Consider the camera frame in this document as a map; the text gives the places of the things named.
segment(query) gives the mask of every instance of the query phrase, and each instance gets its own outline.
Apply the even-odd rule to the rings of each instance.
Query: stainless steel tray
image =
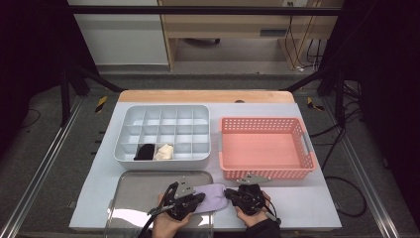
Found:
[[[192,186],[213,182],[206,172],[128,171],[122,174],[110,207],[104,237],[137,238],[149,219],[148,211],[158,205],[158,195],[183,178]],[[189,224],[177,234],[177,237],[212,236],[213,212],[193,214]]]

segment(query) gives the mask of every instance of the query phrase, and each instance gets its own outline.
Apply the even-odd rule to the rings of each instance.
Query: basket handle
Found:
[[[304,132],[302,134],[301,140],[302,140],[302,145],[304,145],[303,149],[305,149],[305,154],[307,155],[310,152],[313,152],[312,148],[309,146],[311,140],[309,139],[308,132]]]

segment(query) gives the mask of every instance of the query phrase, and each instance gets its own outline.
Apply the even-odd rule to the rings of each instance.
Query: black cable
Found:
[[[290,33],[291,41],[292,41],[293,46],[294,46],[294,50],[295,50],[295,53],[296,53],[296,59],[297,59],[297,61],[298,61],[298,62],[302,65],[302,67],[303,67],[303,68],[308,67],[308,66],[312,66],[312,65],[304,64],[304,63],[302,63],[302,62],[299,60],[299,54],[297,53],[296,43],[294,42],[293,33],[292,33],[292,31],[291,31],[291,23],[292,23],[292,21],[293,21],[293,16],[291,16],[291,15],[290,15],[289,26],[288,26],[288,29],[287,29],[286,36],[285,36],[285,38],[284,38],[284,47],[286,48],[286,52],[287,52],[287,54],[288,54],[288,56],[289,56],[289,58],[290,58],[291,64],[293,65],[293,67],[294,67],[294,68],[296,68],[296,66],[295,66],[295,65],[294,65],[294,63],[293,63],[293,60],[291,59],[291,54],[290,54],[290,52],[289,52],[289,50],[288,50],[288,48],[287,48],[287,37],[288,37],[289,33]]]
[[[157,208],[162,208],[162,207],[163,207],[164,200],[165,200],[165,198],[166,198],[167,194],[169,193],[169,191],[170,191],[171,189],[173,189],[173,188],[172,188],[172,186],[173,186],[173,185],[174,185],[174,183],[173,183],[173,184],[171,184],[171,185],[170,185],[170,186],[166,189],[166,191],[164,192],[163,197],[161,198],[160,203],[158,204],[158,207],[157,207]],[[148,229],[149,229],[149,226],[151,226],[152,222],[154,222],[154,220],[155,220],[157,217],[158,217],[157,215],[152,215],[152,216],[151,216],[151,218],[149,218],[149,220],[146,222],[145,226],[143,226],[142,231],[140,232],[140,234],[139,234],[138,238],[142,238],[143,236],[145,236],[146,232],[147,232],[147,231],[148,231]]]
[[[34,125],[39,119],[40,119],[40,117],[41,117],[41,112],[39,111],[39,110],[36,110],[36,109],[29,109],[29,111],[35,111],[35,112],[37,112],[37,114],[38,114],[38,116],[37,116],[37,119],[35,119],[33,122],[31,122],[30,124],[28,124],[28,125],[24,125],[24,126],[22,126],[21,127],[21,129],[22,128],[26,128],[26,127],[30,127],[30,126],[32,126],[32,125]]]
[[[365,214],[365,212],[367,211],[367,209],[368,209],[368,202],[367,202],[367,199],[365,198],[365,196],[364,196],[364,193],[356,186],[356,185],[354,185],[352,182],[350,182],[349,180],[347,180],[347,179],[344,179],[344,178],[340,178],[340,177],[332,177],[332,176],[329,176],[329,177],[325,177],[325,179],[337,179],[337,180],[341,180],[341,181],[343,181],[343,182],[346,182],[347,184],[349,184],[350,186],[352,186],[360,195],[361,195],[361,197],[362,197],[362,199],[363,199],[363,201],[364,201],[364,207],[362,208],[362,211],[361,212],[359,212],[359,213],[356,213],[356,214],[352,214],[352,213],[349,213],[349,212],[346,212],[346,211],[343,211],[343,210],[341,210],[341,209],[337,209],[337,212],[339,212],[339,213],[341,213],[341,214],[343,214],[343,215],[347,215],[347,216],[350,216],[350,217],[360,217],[360,216],[362,216],[363,214]]]
[[[341,140],[342,136],[344,135],[343,133],[346,131],[346,128],[342,128],[339,132],[339,135],[337,136],[336,140],[333,143],[333,146],[331,147],[330,151],[328,152],[327,157],[325,158],[324,163],[321,166],[321,171],[324,171],[325,167],[327,166],[327,162],[330,160],[331,154],[334,151],[334,148],[337,146],[339,140]]]

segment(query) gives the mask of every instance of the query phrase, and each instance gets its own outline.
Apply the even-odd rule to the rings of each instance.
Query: gray floor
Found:
[[[124,75],[108,71],[103,76],[119,86],[130,89],[277,90],[303,78],[308,73],[311,73],[311,68],[307,68],[304,72],[289,71],[276,41],[234,39],[222,40],[220,45],[196,40],[182,41],[173,71],[147,70],[142,73],[134,71]],[[77,201],[78,193],[94,160],[94,153],[99,148],[100,140],[118,99],[117,93],[106,90],[93,81],[88,82],[91,85],[91,92],[83,98],[74,125],[62,144],[26,219],[21,224],[20,237],[83,237],[82,235],[101,237],[100,232],[80,234],[68,228],[73,212],[71,202]],[[308,96],[314,100],[315,105],[329,106],[332,101],[330,97],[319,98],[314,91],[316,85],[317,82],[314,82],[294,93],[310,135],[334,125],[328,110],[318,111],[307,106]],[[108,100],[102,112],[95,113],[94,109],[103,95],[107,95]],[[72,101],[78,100],[74,95],[71,98]],[[13,146],[1,160],[0,225],[5,224],[12,215],[59,130],[61,115],[59,88],[55,87],[35,96],[30,108],[39,111],[40,118],[37,120],[36,111],[29,111],[28,118],[23,124],[28,125],[37,120],[36,123],[19,132]],[[356,109],[357,105],[351,104],[347,112]],[[357,114],[354,120],[347,123],[346,136],[357,152],[398,236],[420,237],[391,171],[382,165],[380,151],[377,150],[365,124],[359,120],[362,116]],[[331,144],[336,137],[337,131],[333,130],[311,139],[320,164],[325,161],[331,148],[331,145],[326,144]],[[359,184],[351,161],[342,140],[334,149],[324,175],[338,176]],[[363,201],[356,190],[338,180],[328,179],[327,184],[333,199],[340,203],[344,211],[349,213],[361,211]],[[372,207],[360,217],[339,214],[343,224],[341,229],[328,232],[283,231],[283,236],[383,237],[375,212],[371,209]],[[224,235],[236,237],[235,234]]]

